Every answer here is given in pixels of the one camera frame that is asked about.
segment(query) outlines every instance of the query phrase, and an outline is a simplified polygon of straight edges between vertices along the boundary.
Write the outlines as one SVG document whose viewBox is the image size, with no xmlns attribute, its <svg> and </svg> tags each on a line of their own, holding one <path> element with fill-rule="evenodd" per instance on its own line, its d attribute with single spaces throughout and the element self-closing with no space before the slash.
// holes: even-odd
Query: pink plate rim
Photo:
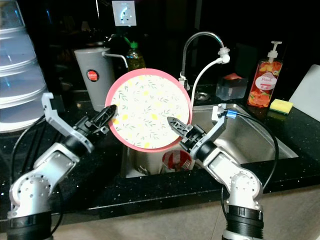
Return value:
<svg viewBox="0 0 320 240">
<path fill-rule="evenodd" d="M 140 75 L 155 75 L 155 76 L 159 76 L 165 79 L 168 79 L 169 81 L 171 81 L 172 83 L 174 83 L 184 94 L 188 106 L 189 106 L 189 120 L 188 120 L 188 124 L 191 123 L 192 120 L 192 107 L 191 107 L 191 100 L 189 98 L 189 95 L 187 93 L 187 91 L 184 89 L 184 87 L 179 83 L 178 80 L 176 80 L 173 76 L 171 76 L 170 74 L 161 71 L 161 70 L 157 70 L 157 69 L 153 69 L 153 68 L 141 68 L 141 69 L 136 69 L 130 72 L 127 72 L 126 74 L 122 75 L 121 77 L 119 77 L 111 86 L 106 99 L 105 99 L 105 106 L 110 106 L 111 102 L 112 102 L 112 98 L 114 97 L 115 92 L 117 91 L 117 89 L 126 81 L 128 81 L 129 79 L 132 79 L 134 77 L 140 76 Z M 146 153 L 157 153 L 157 152 L 162 152 L 165 150 L 170 149 L 171 147 L 173 147 L 174 145 L 178 144 L 179 141 L 181 140 L 180 137 L 178 137 L 174 142 L 172 142 L 171 144 L 167 145 L 167 146 L 163 146 L 163 147 L 159 147 L 159 148 L 142 148 L 142 147 L 137 147 L 135 145 L 132 145 L 130 143 L 128 143 L 126 140 L 124 140 L 116 131 L 112 121 L 109 122 L 109 127 L 112 131 L 112 133 L 115 135 L 115 137 L 122 142 L 124 145 L 128 146 L 131 149 L 137 150 L 139 152 L 146 152 Z"/>
</svg>

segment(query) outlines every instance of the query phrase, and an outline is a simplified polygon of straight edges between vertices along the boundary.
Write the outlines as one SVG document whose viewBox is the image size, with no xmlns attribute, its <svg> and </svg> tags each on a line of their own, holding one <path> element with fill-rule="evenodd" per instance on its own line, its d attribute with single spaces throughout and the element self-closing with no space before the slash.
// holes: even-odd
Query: black countertop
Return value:
<svg viewBox="0 0 320 240">
<path fill-rule="evenodd" d="M 212 92 L 210 86 L 200 86 L 203 92 Z M 68 97 L 66 113 L 61 117 L 69 124 L 75 124 L 81 117 L 93 116 L 86 92 L 74 93 Z M 211 97 L 195 105 L 219 103 Z M 250 113 L 264 123 L 275 135 L 299 157 L 281 159 L 276 171 L 264 193 L 278 192 L 320 184 L 320 122 L 292 108 L 289 115 L 283 115 L 268 109 L 247 108 Z M 38 156 L 54 141 L 57 132 L 46 126 L 40 138 L 41 128 L 37 130 L 40 145 L 35 153 L 36 144 L 30 153 Z M 0 134 L 0 227 L 5 231 L 9 201 L 10 155 L 20 132 Z M 17 152 L 15 174 L 18 176 L 23 167 L 23 159 L 30 147 L 33 133 L 26 137 Z M 65 213 L 81 212 L 99 219 L 110 218 L 149 210 L 173 208 L 177 206 L 217 201 L 221 185 L 204 169 L 192 171 L 149 175 L 134 178 L 120 177 L 123 145 L 112 133 L 100 141 L 95 151 L 84 156 L 69 176 L 60 184 L 63 194 Z M 31 160 L 26 167 L 32 166 Z M 254 172 L 262 184 L 267 180 L 273 161 L 243 164 L 243 167 Z M 60 201 L 55 192 L 51 198 L 52 212 L 60 211 Z"/>
</svg>

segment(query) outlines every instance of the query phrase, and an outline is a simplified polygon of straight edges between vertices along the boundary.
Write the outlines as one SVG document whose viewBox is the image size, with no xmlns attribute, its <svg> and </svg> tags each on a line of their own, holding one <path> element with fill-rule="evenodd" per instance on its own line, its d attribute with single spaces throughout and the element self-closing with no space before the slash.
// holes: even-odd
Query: red logo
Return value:
<svg viewBox="0 0 320 240">
<path fill-rule="evenodd" d="M 91 80 L 92 82 L 96 82 L 99 79 L 99 74 L 97 73 L 97 71 L 95 70 L 88 70 L 86 72 L 86 76 L 88 77 L 89 80 Z"/>
</svg>

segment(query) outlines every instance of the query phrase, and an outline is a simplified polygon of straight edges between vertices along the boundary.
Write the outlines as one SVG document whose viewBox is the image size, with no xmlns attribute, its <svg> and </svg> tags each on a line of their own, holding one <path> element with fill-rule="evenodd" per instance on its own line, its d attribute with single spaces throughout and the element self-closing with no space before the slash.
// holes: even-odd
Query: sink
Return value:
<svg viewBox="0 0 320 240">
<path fill-rule="evenodd" d="M 212 109 L 214 105 L 195 106 L 193 108 L 192 125 L 199 125 L 208 132 L 212 127 Z M 239 113 L 247 112 L 236 104 L 227 104 L 227 109 L 235 110 Z M 279 139 L 279 159 L 296 158 L 298 155 L 286 146 Z M 274 159 L 275 150 L 273 140 L 268 132 L 258 123 L 247 118 L 237 116 L 235 119 L 228 118 L 226 129 L 214 141 L 214 144 L 224 148 L 240 164 L 270 161 Z M 167 172 L 163 167 L 162 157 L 171 150 L 183 150 L 177 144 L 172 148 L 157 152 L 140 152 L 124 146 L 121 165 L 121 176 L 133 178 L 144 175 L 155 175 Z M 195 166 L 200 166 L 199 160 L 195 161 Z"/>
</svg>

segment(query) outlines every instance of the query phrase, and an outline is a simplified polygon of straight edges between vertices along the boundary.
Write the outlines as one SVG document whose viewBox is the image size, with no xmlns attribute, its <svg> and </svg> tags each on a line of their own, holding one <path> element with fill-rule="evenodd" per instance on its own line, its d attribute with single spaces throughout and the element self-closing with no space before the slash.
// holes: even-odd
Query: sponge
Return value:
<svg viewBox="0 0 320 240">
<path fill-rule="evenodd" d="M 280 99 L 275 99 L 271 105 L 270 105 L 270 109 L 273 111 L 277 111 L 279 113 L 282 114 L 289 114 L 290 110 L 293 107 L 293 103 L 292 102 L 288 102 L 288 101 L 283 101 Z"/>
</svg>

